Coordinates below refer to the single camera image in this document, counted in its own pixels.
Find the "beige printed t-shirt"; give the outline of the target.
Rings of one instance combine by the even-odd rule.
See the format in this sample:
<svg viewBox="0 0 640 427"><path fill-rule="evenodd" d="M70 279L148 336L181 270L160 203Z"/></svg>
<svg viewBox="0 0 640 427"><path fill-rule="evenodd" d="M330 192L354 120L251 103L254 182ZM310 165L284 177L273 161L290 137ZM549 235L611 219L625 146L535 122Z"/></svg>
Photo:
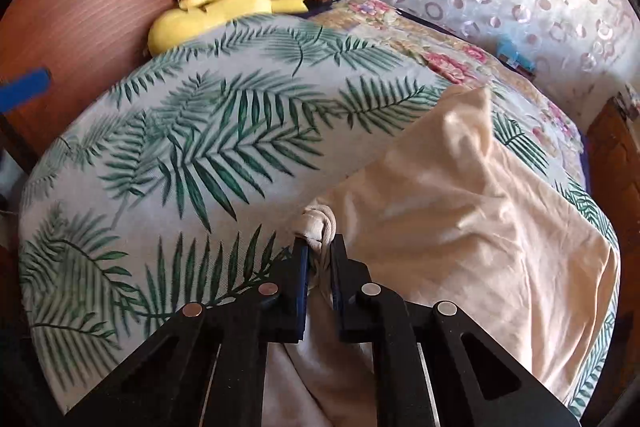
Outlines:
<svg viewBox="0 0 640 427"><path fill-rule="evenodd" d="M487 89L454 86L371 164L314 199L295 232L318 259L305 337L268 350L266 426L372 426L371 351L341 343L329 243L376 283L449 300L574 413L597 384L620 287L620 247L576 184L534 173L492 133Z"/></svg>

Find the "blue tissue box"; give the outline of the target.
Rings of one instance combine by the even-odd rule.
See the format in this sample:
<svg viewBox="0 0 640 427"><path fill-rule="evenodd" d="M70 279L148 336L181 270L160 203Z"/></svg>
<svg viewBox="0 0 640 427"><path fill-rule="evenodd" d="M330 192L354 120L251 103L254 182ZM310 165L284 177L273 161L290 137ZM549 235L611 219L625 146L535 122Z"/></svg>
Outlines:
<svg viewBox="0 0 640 427"><path fill-rule="evenodd" d="M533 81L536 76L536 67L533 61L521 54L515 44L508 37L499 37L497 40L497 58L514 72Z"/></svg>

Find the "wooden side cabinet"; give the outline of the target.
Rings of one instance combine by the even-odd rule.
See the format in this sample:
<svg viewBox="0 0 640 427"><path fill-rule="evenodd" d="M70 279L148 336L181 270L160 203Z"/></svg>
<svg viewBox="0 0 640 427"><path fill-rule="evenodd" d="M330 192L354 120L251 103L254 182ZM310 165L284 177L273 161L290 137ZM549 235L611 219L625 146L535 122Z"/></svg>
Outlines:
<svg viewBox="0 0 640 427"><path fill-rule="evenodd" d="M620 242L625 283L639 282L639 150L610 98L587 131L590 190Z"/></svg>

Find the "palm leaf print sheet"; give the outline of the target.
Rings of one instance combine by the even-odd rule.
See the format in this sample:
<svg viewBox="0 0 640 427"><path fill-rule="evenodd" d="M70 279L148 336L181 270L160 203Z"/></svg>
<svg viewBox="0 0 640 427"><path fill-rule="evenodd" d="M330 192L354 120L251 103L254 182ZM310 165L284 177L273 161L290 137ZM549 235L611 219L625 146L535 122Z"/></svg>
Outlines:
<svg viewBox="0 0 640 427"><path fill-rule="evenodd" d="M262 283L304 209L454 86L489 91L494 137L534 173L580 186L487 84L314 20L236 20L111 87L42 156L21 202L25 307L61 410L180 306Z"/></svg>

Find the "yellow Pikachu plush toy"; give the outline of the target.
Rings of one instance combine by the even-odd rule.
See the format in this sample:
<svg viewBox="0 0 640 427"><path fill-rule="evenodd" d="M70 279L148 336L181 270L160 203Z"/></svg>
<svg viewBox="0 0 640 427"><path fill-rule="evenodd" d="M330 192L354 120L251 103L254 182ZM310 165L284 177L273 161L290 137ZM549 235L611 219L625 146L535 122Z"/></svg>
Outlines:
<svg viewBox="0 0 640 427"><path fill-rule="evenodd" d="M160 55L244 16L307 12L305 0L180 0L152 23L148 50Z"/></svg>

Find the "floral bed blanket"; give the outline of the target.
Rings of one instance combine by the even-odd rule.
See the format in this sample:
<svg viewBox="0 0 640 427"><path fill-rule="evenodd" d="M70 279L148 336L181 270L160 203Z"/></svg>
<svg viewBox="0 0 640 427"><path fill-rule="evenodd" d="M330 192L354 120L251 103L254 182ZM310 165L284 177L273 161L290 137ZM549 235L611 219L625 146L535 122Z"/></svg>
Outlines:
<svg viewBox="0 0 640 427"><path fill-rule="evenodd" d="M380 0L338 0L310 17L326 27L389 46L451 83L491 87L496 107L587 190L588 167L576 124L528 79L489 52Z"/></svg>

